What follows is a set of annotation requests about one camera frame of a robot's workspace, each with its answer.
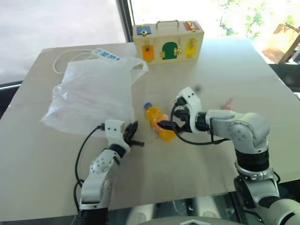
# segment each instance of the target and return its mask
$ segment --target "white plastic bag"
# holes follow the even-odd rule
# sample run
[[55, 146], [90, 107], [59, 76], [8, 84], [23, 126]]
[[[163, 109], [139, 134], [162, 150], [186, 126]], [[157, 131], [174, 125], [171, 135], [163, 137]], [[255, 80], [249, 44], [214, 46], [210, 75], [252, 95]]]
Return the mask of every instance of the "white plastic bag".
[[132, 57], [70, 62], [41, 120], [56, 130], [79, 135], [89, 134], [109, 119], [129, 124], [135, 119], [131, 84], [147, 71], [145, 61]]

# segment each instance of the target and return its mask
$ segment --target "table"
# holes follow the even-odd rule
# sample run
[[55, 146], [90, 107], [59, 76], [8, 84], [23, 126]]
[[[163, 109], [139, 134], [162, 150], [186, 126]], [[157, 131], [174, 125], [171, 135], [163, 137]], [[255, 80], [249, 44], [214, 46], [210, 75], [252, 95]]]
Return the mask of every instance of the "table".
[[[99, 46], [121, 57], [135, 56], [132, 43], [76, 49]], [[44, 49], [0, 120], [0, 221], [76, 213], [74, 163], [85, 137], [58, 132], [39, 121], [48, 110], [53, 87], [62, 80], [52, 71], [52, 62], [72, 48]], [[70, 59], [65, 57], [59, 68]], [[283, 182], [300, 177], [300, 104], [248, 40], [204, 39], [199, 60], [149, 69], [132, 87], [139, 121], [135, 139], [145, 146], [133, 147], [123, 160], [110, 209], [234, 190], [237, 172], [231, 142], [214, 146], [192, 146], [179, 139], [163, 142], [145, 119], [145, 102], [169, 114], [177, 93], [186, 86], [201, 85], [205, 109], [219, 109], [234, 98], [232, 110], [266, 116], [271, 126], [270, 161], [276, 172]], [[210, 139], [205, 133], [185, 137]], [[101, 138], [88, 141], [79, 163], [80, 177], [86, 178], [90, 162], [106, 145]]]

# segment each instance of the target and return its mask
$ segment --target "wooden toy box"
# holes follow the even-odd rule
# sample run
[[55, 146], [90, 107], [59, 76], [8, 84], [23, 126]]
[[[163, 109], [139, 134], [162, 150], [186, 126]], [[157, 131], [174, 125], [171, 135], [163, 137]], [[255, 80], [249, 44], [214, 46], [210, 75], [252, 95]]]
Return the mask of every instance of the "wooden toy box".
[[197, 21], [158, 21], [133, 26], [137, 56], [148, 64], [198, 59], [203, 36]]

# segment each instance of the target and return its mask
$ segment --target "plastic bottle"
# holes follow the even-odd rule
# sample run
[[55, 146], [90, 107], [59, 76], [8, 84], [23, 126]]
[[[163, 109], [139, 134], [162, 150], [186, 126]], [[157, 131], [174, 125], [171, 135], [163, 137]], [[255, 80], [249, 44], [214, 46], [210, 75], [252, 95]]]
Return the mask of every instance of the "plastic bottle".
[[150, 120], [152, 127], [157, 131], [158, 135], [163, 140], [169, 141], [176, 137], [176, 134], [172, 130], [165, 130], [157, 125], [157, 123], [161, 120], [168, 120], [168, 116], [162, 112], [160, 107], [153, 106], [150, 102], [147, 102], [144, 105], [144, 108], [146, 110], [147, 119]]

